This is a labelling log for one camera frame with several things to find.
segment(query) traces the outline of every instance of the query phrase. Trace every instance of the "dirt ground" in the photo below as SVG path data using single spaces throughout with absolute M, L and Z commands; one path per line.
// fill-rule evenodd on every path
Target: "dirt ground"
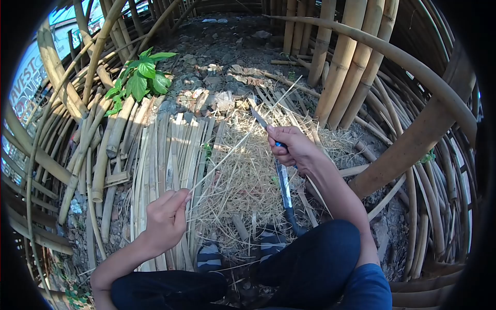
M 202 22 L 203 19 L 227 20 L 227 23 Z M 264 83 L 266 86 L 277 83 L 259 75 L 259 70 L 269 73 L 283 75 L 288 79 L 295 80 L 300 75 L 303 78 L 299 83 L 304 83 L 308 70 L 299 66 L 271 65 L 271 60 L 287 60 L 282 52 L 282 41 L 276 35 L 261 38 L 263 33 L 258 31 L 270 31 L 268 19 L 260 16 L 243 16 L 234 14 L 212 14 L 191 19 L 186 22 L 172 37 L 156 38 L 150 43 L 154 46 L 153 53 L 166 51 L 176 52 L 179 56 L 168 61 L 158 63 L 157 68 L 165 72 L 171 72 L 173 85 L 167 96 L 158 100 L 151 113 L 162 117 L 166 112 L 185 112 L 185 118 L 192 117 L 188 112 L 188 102 L 191 92 L 198 87 L 209 89 L 211 93 L 231 90 L 234 94 L 242 94 L 254 89 L 253 83 Z M 253 73 L 255 80 L 239 78 L 233 70 L 232 65 L 239 65 L 248 73 Z M 313 113 L 317 104 L 317 98 L 300 92 L 306 101 L 310 113 Z M 214 111 L 213 106 L 208 106 L 201 111 L 202 116 L 208 116 Z M 386 146 L 377 138 L 365 131 L 361 126 L 353 123 L 350 127 L 353 138 L 361 140 L 376 157 L 383 153 Z M 352 155 L 337 161 L 339 169 L 355 167 L 368 163 L 367 159 L 350 145 L 349 151 Z M 124 199 L 130 191 L 131 182 L 118 188 L 112 212 L 110 239 L 105 243 L 107 254 L 114 253 L 123 248 L 130 240 L 129 209 L 123 208 Z M 390 190 L 389 186 L 378 190 L 364 201 L 365 208 L 370 211 Z M 64 291 L 74 284 L 78 287 L 78 295 L 90 292 L 89 276 L 92 269 L 88 264 L 85 227 L 86 221 L 86 197 L 76 194 L 77 204 L 82 213 L 69 212 L 68 231 L 65 231 L 74 248 L 73 256 L 60 254 L 56 257 L 53 273 L 50 276 L 52 289 Z M 390 281 L 398 281 L 405 264 L 408 224 L 408 206 L 394 197 L 383 211 L 371 221 L 371 230 L 379 248 L 385 247 L 385 252 L 380 257 L 382 269 Z M 97 261 L 101 261 L 101 255 L 96 247 Z M 250 278 L 256 267 L 241 267 L 231 270 L 230 291 L 224 304 L 234 306 L 253 305 L 262 299 L 267 299 L 273 293 L 272 288 L 256 284 Z

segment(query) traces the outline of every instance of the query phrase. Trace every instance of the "blue shirt sleeve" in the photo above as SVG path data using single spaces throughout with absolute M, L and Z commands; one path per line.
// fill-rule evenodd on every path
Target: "blue shirt sleeve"
M 382 269 L 376 264 L 356 268 L 344 289 L 339 310 L 384 310 L 392 308 L 389 283 Z

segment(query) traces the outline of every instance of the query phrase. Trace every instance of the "leg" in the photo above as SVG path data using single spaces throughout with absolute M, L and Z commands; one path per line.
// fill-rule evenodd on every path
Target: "leg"
M 268 307 L 321 309 L 336 302 L 357 264 L 360 233 L 348 221 L 317 226 L 260 263 L 257 278 L 280 286 Z
M 227 282 L 218 273 L 133 272 L 112 284 L 111 297 L 119 310 L 232 309 L 210 304 L 226 291 Z

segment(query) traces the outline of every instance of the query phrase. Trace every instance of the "left hand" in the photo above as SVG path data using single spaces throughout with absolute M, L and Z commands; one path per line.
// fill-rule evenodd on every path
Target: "left hand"
M 186 204 L 191 200 L 188 192 L 187 188 L 168 190 L 146 207 L 146 230 L 138 238 L 152 257 L 173 248 L 186 231 Z

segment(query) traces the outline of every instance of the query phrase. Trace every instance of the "hand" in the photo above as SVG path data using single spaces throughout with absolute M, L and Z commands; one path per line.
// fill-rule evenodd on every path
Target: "hand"
M 179 243 L 186 231 L 187 188 L 168 190 L 146 207 L 146 230 L 138 238 L 151 257 L 157 257 Z
M 267 126 L 268 140 L 272 154 L 284 166 L 298 166 L 298 171 L 307 174 L 315 157 L 324 155 L 317 146 L 308 139 L 297 127 Z M 276 141 L 288 146 L 276 146 Z

